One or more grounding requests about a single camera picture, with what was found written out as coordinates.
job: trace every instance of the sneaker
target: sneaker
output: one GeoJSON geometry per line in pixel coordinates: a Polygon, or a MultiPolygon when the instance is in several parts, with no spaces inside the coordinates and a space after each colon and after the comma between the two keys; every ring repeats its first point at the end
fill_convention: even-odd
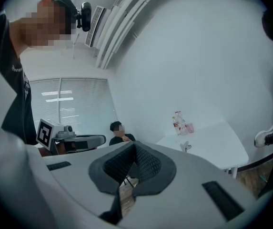
{"type": "Polygon", "coordinates": [[[254,140],[255,147],[264,147],[273,144],[273,125],[268,131],[259,132],[254,140]]]}

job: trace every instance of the air conditioner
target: air conditioner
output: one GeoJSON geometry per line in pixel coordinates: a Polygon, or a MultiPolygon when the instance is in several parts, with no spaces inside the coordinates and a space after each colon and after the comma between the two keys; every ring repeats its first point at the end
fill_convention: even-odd
{"type": "Polygon", "coordinates": [[[97,6],[93,13],[91,21],[91,29],[89,30],[85,39],[85,45],[88,47],[96,47],[104,25],[107,22],[111,10],[101,6],[97,6]]]}

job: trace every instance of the window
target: window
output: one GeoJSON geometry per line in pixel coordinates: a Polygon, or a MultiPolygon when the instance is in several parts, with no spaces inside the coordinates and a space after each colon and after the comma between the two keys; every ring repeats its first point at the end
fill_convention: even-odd
{"type": "Polygon", "coordinates": [[[30,82],[32,113],[36,129],[40,119],[71,125],[77,135],[113,137],[110,123],[117,121],[108,81],[62,78],[30,82]]]}

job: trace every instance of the hand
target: hand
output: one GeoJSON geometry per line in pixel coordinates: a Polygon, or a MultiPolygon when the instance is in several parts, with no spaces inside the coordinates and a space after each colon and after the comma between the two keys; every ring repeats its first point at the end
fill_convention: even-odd
{"type": "Polygon", "coordinates": [[[127,136],[123,136],[122,137],[122,140],[124,141],[124,142],[132,142],[127,136]]]}

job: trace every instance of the plastic bottle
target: plastic bottle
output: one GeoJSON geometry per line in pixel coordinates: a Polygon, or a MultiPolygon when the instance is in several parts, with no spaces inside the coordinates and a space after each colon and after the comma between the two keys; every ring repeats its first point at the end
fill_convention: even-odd
{"type": "Polygon", "coordinates": [[[178,122],[181,135],[188,134],[188,130],[186,128],[187,125],[186,125],[186,123],[185,123],[185,121],[184,121],[184,119],[182,117],[181,112],[177,111],[177,112],[175,112],[175,115],[176,115],[175,119],[178,122]]]}
{"type": "Polygon", "coordinates": [[[175,120],[175,117],[172,117],[172,119],[173,119],[173,126],[175,128],[176,134],[181,135],[178,122],[175,120]]]}

